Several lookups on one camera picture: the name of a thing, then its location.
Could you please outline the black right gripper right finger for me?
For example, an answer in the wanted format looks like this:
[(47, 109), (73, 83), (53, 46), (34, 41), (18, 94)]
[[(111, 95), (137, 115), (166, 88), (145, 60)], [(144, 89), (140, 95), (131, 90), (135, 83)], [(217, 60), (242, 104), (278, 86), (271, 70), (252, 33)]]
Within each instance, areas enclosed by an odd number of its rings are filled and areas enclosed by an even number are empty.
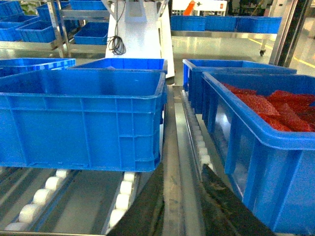
[(202, 166), (201, 179), (199, 190), (205, 235), (274, 235), (206, 164)]

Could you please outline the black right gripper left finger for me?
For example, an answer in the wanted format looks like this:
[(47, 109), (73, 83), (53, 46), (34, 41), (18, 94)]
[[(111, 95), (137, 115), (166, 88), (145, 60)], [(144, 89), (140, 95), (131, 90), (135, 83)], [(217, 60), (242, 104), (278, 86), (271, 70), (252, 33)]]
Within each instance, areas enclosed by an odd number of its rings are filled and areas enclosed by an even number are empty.
[(153, 171), (139, 195), (109, 236), (160, 236), (164, 222), (163, 164)]

